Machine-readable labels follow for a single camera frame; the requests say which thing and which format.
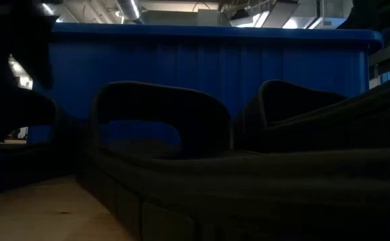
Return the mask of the blue plastic bin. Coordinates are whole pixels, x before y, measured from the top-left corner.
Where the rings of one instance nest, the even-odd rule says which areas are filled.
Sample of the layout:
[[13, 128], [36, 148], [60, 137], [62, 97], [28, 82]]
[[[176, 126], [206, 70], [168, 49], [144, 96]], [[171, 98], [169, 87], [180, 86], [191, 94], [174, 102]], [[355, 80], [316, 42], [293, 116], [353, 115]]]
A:
[[206, 92], [236, 115], [268, 80], [353, 97], [369, 87], [379, 32], [59, 23], [52, 30], [54, 85], [33, 89], [84, 121], [105, 84], [137, 81]]

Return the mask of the corrugated silver ceiling duct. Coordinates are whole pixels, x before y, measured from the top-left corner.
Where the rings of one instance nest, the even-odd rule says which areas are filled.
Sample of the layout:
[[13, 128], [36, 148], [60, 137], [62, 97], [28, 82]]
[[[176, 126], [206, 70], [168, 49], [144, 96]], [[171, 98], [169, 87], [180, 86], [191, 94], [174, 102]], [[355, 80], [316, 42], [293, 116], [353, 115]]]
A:
[[56, 7], [49, 3], [42, 3], [41, 8], [45, 12], [46, 15], [51, 15], [57, 17], [56, 23], [61, 23], [63, 21], [59, 11], [56, 9]]

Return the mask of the black rubber slide sandal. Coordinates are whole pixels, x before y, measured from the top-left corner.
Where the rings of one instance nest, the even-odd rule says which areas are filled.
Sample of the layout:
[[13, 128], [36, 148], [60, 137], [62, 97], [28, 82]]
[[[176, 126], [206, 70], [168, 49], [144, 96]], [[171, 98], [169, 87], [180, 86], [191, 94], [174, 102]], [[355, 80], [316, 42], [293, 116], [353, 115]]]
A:
[[77, 178], [138, 241], [390, 241], [390, 148], [260, 153], [198, 90], [112, 82]]
[[260, 153], [390, 148], [390, 80], [354, 97], [269, 80], [233, 126], [235, 148]]
[[[4, 145], [21, 127], [49, 126], [46, 140]], [[0, 95], [0, 192], [67, 175], [74, 170], [79, 126], [56, 102], [23, 88]]]

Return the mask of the smooth silver ceiling duct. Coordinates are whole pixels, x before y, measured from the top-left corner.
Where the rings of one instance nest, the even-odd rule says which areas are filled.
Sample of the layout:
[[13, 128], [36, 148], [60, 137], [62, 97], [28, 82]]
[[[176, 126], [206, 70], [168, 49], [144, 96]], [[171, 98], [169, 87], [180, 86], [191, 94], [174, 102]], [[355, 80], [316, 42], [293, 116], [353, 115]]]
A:
[[138, 0], [116, 0], [116, 4], [125, 20], [143, 24], [142, 7]]

